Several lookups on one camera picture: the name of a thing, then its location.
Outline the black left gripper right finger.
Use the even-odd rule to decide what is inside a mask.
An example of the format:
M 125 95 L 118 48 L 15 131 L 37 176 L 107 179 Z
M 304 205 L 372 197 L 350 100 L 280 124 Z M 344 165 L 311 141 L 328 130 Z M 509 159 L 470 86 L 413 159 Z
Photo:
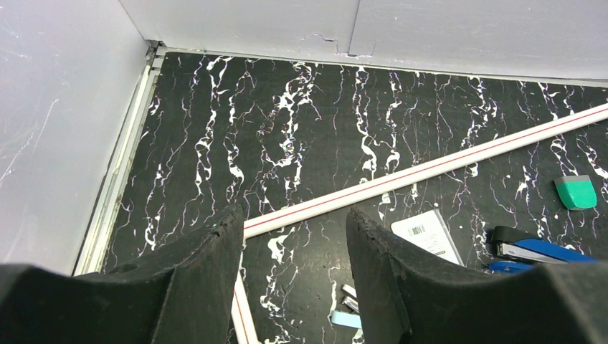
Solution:
M 485 274 L 398 237 L 358 208 L 346 236 L 367 343 L 605 343 L 607 264 Z

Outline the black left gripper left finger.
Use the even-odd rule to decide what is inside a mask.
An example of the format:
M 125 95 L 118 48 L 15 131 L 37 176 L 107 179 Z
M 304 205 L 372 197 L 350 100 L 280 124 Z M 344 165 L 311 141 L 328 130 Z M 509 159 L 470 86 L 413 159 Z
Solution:
M 244 239 L 231 205 L 106 273 L 1 266 L 3 343 L 224 343 Z

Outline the white PVC pipe frame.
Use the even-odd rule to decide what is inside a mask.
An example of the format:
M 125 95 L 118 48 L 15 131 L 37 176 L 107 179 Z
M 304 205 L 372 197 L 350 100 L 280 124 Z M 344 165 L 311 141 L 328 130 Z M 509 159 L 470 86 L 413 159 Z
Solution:
M 244 224 L 244 236 L 246 238 L 255 237 L 335 209 L 345 206 L 352 207 L 357 202 L 379 194 L 408 186 L 502 153 L 507 153 L 570 130 L 597 123 L 606 118 L 606 105 L 596 106 L 589 110 L 559 118 L 549 123 L 507 135 L 367 183 L 250 219 Z

